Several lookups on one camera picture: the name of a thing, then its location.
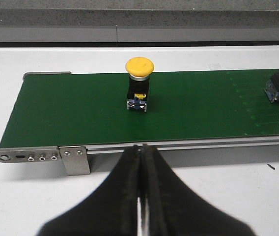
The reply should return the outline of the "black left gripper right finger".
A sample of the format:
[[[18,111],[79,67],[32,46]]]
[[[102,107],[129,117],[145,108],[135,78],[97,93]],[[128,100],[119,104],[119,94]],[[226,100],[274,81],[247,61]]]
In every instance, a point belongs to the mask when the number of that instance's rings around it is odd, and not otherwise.
[[[141,190],[146,201],[148,235],[254,235],[247,224],[222,212],[192,191],[155,147],[144,145],[140,152]]]

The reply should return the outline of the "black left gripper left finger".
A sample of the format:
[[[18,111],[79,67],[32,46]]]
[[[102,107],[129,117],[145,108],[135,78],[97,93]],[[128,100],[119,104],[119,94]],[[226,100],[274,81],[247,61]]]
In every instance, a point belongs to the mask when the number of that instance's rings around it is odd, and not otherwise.
[[[135,236],[140,158],[124,150],[102,184],[85,200],[47,222],[40,236]]]

